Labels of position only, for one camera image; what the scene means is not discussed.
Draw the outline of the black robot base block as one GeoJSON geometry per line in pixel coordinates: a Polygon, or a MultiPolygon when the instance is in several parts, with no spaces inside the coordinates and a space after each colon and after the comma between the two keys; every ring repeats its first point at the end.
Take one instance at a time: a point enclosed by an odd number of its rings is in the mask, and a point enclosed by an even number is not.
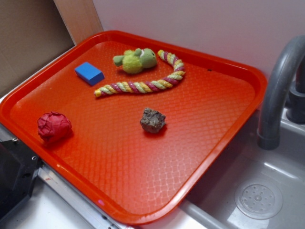
{"type": "Polygon", "coordinates": [[[32,195],[40,157],[17,138],[0,143],[0,221],[32,195]]]}

